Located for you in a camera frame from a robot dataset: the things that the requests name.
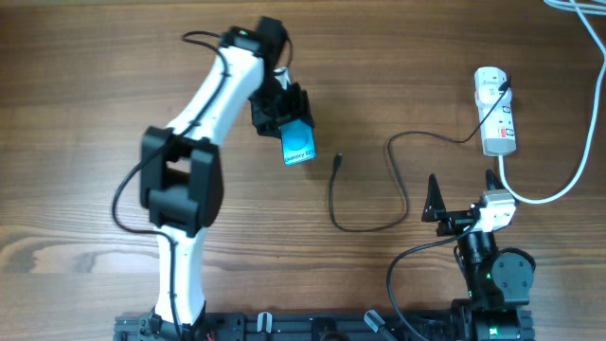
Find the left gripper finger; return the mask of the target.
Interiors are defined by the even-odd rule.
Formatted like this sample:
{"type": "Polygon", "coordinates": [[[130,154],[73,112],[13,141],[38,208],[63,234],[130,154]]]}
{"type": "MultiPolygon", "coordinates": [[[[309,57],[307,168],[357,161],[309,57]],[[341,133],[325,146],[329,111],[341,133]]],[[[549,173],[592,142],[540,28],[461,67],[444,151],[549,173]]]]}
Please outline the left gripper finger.
{"type": "Polygon", "coordinates": [[[257,130],[257,134],[260,136],[273,137],[277,139],[281,138],[280,127],[274,121],[256,123],[255,128],[257,130]]]}
{"type": "Polygon", "coordinates": [[[302,104],[303,104],[303,115],[301,116],[300,119],[306,125],[308,125],[312,129],[314,129],[315,128],[315,122],[314,122],[314,119],[312,117],[310,101],[309,101],[309,97],[308,97],[308,92],[306,90],[302,91],[302,104]]]}

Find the Galaxy S25 smartphone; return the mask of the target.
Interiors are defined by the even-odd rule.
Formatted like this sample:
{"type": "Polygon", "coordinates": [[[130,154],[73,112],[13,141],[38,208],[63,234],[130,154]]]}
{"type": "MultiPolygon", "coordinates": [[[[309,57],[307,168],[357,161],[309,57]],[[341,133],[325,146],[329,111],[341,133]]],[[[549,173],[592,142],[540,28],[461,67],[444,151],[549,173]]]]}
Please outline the Galaxy S25 smartphone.
{"type": "Polygon", "coordinates": [[[286,166],[312,160],[316,149],[312,127],[302,120],[291,121],[280,127],[283,161],[286,166]]]}

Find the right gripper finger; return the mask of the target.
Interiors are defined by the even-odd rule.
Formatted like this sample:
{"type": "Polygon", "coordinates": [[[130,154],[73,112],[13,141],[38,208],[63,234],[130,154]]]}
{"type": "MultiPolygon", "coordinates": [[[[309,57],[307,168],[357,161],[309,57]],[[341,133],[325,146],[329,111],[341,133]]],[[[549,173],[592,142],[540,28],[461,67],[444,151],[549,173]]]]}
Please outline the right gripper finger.
{"type": "Polygon", "coordinates": [[[494,171],[492,169],[486,170],[485,175],[486,175],[487,190],[505,189],[505,186],[499,180],[499,177],[494,173],[494,171]]]}
{"type": "Polygon", "coordinates": [[[441,196],[437,177],[432,173],[428,178],[427,197],[421,220],[425,223],[446,219],[446,206],[441,196]]]}

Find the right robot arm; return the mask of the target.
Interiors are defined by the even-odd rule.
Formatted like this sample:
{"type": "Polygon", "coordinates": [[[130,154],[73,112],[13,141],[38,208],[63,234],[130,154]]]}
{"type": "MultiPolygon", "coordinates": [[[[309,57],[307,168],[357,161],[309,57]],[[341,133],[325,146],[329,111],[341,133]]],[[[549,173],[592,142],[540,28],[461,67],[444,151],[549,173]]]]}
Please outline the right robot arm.
{"type": "Polygon", "coordinates": [[[456,299],[450,309],[453,340],[534,340],[529,304],[536,261],[519,248],[497,246],[497,231],[511,225],[517,200],[486,171],[487,189],[466,210],[449,211],[437,177],[428,179],[421,219],[437,223],[439,237],[456,241],[454,257],[468,288],[467,299],[456,299]]]}

